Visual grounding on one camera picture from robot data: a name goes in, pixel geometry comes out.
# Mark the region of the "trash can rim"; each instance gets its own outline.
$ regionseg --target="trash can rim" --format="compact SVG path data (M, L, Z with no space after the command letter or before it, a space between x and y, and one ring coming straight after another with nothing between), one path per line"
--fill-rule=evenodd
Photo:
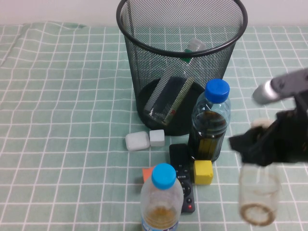
M159 54L159 55L162 55L162 56L176 57L176 58L201 57L201 56L206 56L206 55L216 53L216 52L221 51L221 50L225 49L226 47L234 44L245 32L245 30L247 28L247 24L248 24L248 15L247 15L246 8L244 7L244 5L242 4L242 2L240 0L233 0L233 1L240 7L240 9L242 11L242 15L243 15L242 26L240 27L240 29L238 30L236 35L233 38L231 38L229 41L227 41L227 42L225 42L225 43L223 43L223 44L221 44L217 47L207 49L207 50L204 50L204 51L195 51L195 52L189 52L189 53L188 52L178 52L178 51L166 51L166 50L158 49L158 48L155 48L155 47L151 47L151 46L135 39L129 32L127 32L124 29L124 25L123 25L122 20L121 20L121 11L122 11L124 4L127 2L127 0L121 0L121 2L119 3L117 10L116 10L116 22L117 22L117 25L118 25L120 31L122 32L122 34L129 41L131 41L133 44L135 44L136 46L138 46L138 47L140 47L140 48L142 48L146 51L149 51L149 52L152 52L152 53L155 53L155 54Z

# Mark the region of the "wastebasket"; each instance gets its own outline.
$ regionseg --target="wastebasket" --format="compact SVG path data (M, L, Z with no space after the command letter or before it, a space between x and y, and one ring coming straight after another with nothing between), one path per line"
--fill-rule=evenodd
M223 78L235 42L247 27L247 12L239 0L122 0L117 24L125 37L138 115L150 129L184 135L191 129L191 114L206 83ZM185 52L192 38L206 49ZM160 78L183 59L194 59L194 83L171 122L164 126L143 110Z

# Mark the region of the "bottle label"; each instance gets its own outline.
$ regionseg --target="bottle label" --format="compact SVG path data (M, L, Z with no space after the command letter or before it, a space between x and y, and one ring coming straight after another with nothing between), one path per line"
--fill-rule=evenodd
M185 49L184 52L186 53L190 53L192 52L191 50L189 49ZM191 61L192 58L181 58L184 62L187 62L189 64L189 62Z
M159 230L159 229L155 229L151 226L149 226L144 219L142 219L142 228L144 231L175 231L178 228L179 222L177 222L174 226L168 228L168 229L163 229L163 230Z

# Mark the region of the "orange block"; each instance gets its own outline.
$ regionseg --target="orange block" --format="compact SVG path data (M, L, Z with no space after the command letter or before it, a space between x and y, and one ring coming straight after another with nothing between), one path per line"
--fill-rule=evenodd
M143 168L142 169L143 182L146 182L146 180L152 175L152 171L153 171L154 168L155 168L155 166L151 167L151 168Z

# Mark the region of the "green label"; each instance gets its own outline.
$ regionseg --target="green label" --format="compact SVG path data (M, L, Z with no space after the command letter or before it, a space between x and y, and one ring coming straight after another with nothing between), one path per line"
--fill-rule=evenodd
M192 52L191 50L189 49L185 49L184 52L186 53L190 53ZM189 64L189 62L191 61L192 58L181 58L184 62L187 62Z

